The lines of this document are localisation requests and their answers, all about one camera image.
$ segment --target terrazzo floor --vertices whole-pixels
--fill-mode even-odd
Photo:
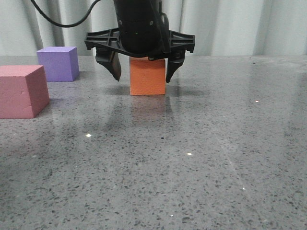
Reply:
[[[190,56],[165,96],[121,62],[79,57],[37,118],[0,120],[1,230],[307,229],[307,56]]]

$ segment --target gray speckled floor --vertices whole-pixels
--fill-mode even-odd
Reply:
[[[79,63],[0,120],[1,230],[307,229],[307,56],[187,57],[165,96]]]

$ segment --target white curtain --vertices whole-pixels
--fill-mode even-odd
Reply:
[[[36,0],[60,23],[81,19],[94,0]],[[170,29],[196,37],[196,55],[307,54],[307,0],[163,0]],[[74,28],[47,22],[30,0],[0,0],[0,55],[36,55],[47,46],[86,50],[86,32],[117,27],[112,0],[101,0]]]

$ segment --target cube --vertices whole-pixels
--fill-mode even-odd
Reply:
[[[79,75],[77,47],[51,46],[37,51],[47,81],[74,81]]]
[[[130,95],[164,95],[165,60],[130,58]]]
[[[0,66],[0,118],[34,118],[48,103],[43,66]]]

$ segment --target purple foam cube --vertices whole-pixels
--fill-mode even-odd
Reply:
[[[47,81],[74,81],[79,75],[77,47],[51,46],[37,51]]]

